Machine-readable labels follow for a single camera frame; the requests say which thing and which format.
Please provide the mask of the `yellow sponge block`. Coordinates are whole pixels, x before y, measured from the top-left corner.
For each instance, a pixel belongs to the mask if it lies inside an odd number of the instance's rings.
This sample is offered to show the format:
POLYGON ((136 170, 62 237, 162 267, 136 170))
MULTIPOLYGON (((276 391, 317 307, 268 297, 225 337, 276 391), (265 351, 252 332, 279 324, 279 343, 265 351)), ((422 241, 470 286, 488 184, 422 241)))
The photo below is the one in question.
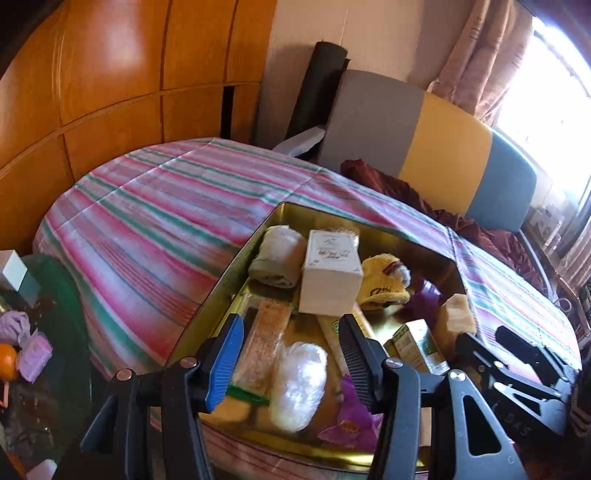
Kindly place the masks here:
POLYGON ((211 414, 214 423, 243 423, 249 419, 252 404, 226 396, 211 414))
POLYGON ((477 333, 477 323, 466 294, 454 294, 440 308, 432 331, 437 345, 448 363, 456 357, 456 340, 460 334, 477 333))

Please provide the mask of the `cereal snack bar packet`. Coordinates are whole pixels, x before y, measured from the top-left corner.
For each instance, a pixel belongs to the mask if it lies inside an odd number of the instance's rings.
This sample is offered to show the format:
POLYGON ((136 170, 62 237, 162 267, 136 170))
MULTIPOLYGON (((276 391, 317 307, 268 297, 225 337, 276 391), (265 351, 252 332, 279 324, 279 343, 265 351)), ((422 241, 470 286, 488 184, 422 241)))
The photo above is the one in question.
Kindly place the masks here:
POLYGON ((290 322, 290 302, 252 297, 240 313, 245 314, 245 341, 239 354, 228 395, 252 404, 269 404, 274 364, 283 350, 283 337, 290 322))

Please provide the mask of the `green white tea box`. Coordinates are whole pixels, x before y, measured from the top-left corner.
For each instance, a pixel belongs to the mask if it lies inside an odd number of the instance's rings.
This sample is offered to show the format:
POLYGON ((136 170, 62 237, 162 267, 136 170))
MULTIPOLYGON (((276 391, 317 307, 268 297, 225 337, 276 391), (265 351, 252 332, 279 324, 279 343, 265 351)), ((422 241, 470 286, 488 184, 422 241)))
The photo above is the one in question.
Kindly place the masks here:
POLYGON ((403 324, 385 343, 387 352, 411 365, 416 371, 444 375, 449 364, 424 319, 403 324))

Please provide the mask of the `purple snack packet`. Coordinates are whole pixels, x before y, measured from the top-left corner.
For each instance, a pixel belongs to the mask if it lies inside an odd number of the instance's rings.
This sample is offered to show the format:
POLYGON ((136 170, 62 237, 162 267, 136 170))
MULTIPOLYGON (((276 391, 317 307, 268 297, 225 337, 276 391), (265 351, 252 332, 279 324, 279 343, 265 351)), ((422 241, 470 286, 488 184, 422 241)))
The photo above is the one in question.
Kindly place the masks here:
POLYGON ((411 283, 413 291, 406 309, 413 320, 423 319, 430 327, 433 327, 439 316, 442 294, 429 280, 423 277, 415 277, 411 283))
POLYGON ((363 405, 351 376, 345 375, 341 381, 342 404, 337 422, 318 433, 318 440, 332 445, 367 453, 374 453, 377 447, 382 414, 372 414, 363 405))

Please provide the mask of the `white plastic roll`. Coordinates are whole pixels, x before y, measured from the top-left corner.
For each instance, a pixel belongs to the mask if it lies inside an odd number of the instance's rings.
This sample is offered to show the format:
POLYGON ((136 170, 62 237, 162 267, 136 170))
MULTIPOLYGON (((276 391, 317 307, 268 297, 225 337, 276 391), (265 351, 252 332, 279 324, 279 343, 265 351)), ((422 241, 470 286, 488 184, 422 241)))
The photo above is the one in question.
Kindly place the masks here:
POLYGON ((311 423, 325 395, 328 353, 317 344, 295 342, 283 350, 270 389, 270 421, 296 433, 311 423))

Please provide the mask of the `yellow knitted sock roll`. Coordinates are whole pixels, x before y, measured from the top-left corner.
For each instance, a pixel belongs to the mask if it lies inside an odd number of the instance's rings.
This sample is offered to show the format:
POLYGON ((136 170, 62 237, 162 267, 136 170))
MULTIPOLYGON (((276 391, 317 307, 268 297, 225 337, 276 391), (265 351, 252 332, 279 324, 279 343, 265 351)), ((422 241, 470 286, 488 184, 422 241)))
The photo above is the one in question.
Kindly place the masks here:
POLYGON ((411 272, 398 257, 388 253, 375 255, 363 260, 362 268, 363 281, 356 303, 363 310, 382 309, 409 302, 411 272))

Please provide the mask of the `white grey towel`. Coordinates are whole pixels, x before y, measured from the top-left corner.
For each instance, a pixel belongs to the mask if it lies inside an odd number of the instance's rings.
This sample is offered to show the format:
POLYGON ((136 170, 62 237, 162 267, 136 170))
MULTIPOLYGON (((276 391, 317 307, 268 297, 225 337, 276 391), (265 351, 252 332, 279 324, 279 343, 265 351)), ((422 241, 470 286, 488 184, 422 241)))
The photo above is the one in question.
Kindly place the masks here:
POLYGON ((271 287, 294 288, 300 279, 306 251, 307 240, 290 226, 268 227, 259 253, 249 265, 249 276, 271 287))

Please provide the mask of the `white cardboard box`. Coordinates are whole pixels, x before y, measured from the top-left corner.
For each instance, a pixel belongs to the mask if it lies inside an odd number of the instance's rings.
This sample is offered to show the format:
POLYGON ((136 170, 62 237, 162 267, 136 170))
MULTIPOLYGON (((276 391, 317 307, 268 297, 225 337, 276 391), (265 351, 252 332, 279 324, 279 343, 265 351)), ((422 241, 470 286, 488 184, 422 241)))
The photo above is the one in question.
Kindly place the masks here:
POLYGON ((346 231, 310 231, 298 312, 329 317, 349 314, 362 281, 355 235, 346 231))

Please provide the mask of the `maroon crumpled blanket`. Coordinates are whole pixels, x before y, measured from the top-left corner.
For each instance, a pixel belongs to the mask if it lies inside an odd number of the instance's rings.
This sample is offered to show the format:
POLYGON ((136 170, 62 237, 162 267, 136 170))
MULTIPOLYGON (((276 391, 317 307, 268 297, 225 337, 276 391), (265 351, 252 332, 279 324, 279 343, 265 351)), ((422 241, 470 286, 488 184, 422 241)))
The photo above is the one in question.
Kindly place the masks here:
POLYGON ((434 209, 410 184, 384 174, 362 159, 342 162, 339 171, 342 176, 401 201, 451 228, 458 235, 514 270, 543 295, 547 293, 541 274, 536 270, 525 246, 515 233, 500 229, 487 229, 469 217, 452 214, 445 209, 434 209))

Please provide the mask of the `white product box on shelf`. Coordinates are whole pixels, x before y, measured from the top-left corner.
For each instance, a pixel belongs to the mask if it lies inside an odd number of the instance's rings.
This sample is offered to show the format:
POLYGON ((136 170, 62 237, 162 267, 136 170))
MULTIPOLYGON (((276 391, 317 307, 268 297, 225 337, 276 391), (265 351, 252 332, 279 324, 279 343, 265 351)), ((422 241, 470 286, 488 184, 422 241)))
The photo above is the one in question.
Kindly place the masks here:
POLYGON ((548 246, 559 232, 564 215, 553 204, 537 207, 530 219, 530 225, 544 246, 548 246))

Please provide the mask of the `striped pink green bedsheet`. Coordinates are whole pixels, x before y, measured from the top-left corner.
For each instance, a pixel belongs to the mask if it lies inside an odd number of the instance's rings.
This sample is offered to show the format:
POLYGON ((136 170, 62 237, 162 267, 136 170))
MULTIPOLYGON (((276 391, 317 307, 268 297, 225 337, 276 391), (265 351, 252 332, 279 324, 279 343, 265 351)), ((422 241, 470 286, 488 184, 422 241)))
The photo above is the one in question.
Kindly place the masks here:
POLYGON ((399 234, 453 260, 485 341, 507 326, 580 366, 566 316, 452 229, 331 170, 229 140, 154 145, 95 168, 54 202, 33 248, 72 275, 98 371, 146 373, 163 366, 238 250, 283 202, 399 234))

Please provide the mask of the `grey yellow blue headboard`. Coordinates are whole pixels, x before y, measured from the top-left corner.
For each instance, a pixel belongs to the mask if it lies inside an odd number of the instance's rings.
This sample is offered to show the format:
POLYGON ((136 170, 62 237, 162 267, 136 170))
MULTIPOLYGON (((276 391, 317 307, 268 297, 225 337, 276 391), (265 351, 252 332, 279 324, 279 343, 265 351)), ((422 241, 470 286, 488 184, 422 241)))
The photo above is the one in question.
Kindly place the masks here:
POLYGON ((338 171, 356 159, 488 229, 519 231, 537 184, 526 157, 471 114, 409 83, 348 70, 318 162, 338 171))

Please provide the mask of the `green glass side table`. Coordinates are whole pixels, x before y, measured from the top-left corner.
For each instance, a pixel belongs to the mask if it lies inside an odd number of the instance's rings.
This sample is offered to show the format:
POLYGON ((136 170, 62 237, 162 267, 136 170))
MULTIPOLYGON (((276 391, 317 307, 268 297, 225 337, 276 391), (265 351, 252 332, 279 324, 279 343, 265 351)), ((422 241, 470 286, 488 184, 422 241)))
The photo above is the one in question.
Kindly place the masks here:
POLYGON ((27 472, 60 460, 90 411, 92 386, 86 321, 73 277, 51 256, 32 254, 23 262, 20 289, 2 291, 1 304, 28 315, 31 336, 21 341, 32 343, 1 410, 1 439, 15 467, 27 472))

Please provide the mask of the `white pillow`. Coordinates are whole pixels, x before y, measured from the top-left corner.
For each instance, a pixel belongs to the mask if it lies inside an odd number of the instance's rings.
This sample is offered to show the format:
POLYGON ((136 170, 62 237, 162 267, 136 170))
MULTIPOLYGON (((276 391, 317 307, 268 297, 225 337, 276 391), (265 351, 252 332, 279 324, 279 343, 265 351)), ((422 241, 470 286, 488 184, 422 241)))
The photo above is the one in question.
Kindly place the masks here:
POLYGON ((313 149, 320 144, 324 138, 325 129, 315 126, 304 132, 298 133, 287 140, 283 140, 283 142, 280 142, 273 148, 273 152, 290 157, 297 157, 313 149))

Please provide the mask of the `orange fruit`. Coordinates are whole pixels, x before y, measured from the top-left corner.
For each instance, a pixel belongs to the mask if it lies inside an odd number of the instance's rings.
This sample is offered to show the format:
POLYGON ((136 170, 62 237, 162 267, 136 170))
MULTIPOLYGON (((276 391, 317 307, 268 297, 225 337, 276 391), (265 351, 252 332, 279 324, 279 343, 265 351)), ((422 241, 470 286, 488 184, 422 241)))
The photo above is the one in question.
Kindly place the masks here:
POLYGON ((12 382, 18 378, 17 351, 10 344, 0 344, 0 379, 12 382))

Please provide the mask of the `small white box on table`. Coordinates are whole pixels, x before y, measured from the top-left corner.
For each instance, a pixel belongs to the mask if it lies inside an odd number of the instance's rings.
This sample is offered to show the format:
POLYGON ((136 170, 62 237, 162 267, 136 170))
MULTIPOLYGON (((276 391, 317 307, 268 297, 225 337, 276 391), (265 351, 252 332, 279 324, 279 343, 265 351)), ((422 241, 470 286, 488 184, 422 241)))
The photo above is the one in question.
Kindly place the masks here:
POLYGON ((13 309, 34 307, 41 287, 15 250, 0 253, 1 297, 13 309))

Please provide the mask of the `black rolled mat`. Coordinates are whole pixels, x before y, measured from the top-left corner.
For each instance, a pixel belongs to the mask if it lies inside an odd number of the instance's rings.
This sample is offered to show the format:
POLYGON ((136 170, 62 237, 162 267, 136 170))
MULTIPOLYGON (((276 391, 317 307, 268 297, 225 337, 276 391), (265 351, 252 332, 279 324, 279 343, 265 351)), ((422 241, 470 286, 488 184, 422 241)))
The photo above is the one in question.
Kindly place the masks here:
POLYGON ((287 127, 287 139, 312 127, 327 124, 339 81, 348 65, 347 49, 331 42, 315 43, 287 127))

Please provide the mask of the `wooden wardrobe panels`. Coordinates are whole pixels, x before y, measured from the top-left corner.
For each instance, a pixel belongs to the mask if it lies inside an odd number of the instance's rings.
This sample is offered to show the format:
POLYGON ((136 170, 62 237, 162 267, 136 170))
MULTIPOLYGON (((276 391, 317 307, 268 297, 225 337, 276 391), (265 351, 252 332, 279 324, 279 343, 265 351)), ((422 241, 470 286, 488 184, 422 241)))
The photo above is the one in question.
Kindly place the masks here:
POLYGON ((276 3, 53 1, 1 78, 1 246, 135 149, 252 140, 276 3))

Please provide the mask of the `pink patterned curtain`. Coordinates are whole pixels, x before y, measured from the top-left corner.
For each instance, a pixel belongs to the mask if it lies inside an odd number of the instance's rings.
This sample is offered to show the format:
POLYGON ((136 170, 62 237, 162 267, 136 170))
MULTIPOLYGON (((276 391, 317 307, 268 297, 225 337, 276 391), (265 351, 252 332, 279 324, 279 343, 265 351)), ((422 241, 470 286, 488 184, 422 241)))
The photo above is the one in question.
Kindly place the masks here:
POLYGON ((492 125, 533 32, 533 15, 519 2, 476 1, 428 91, 492 125))

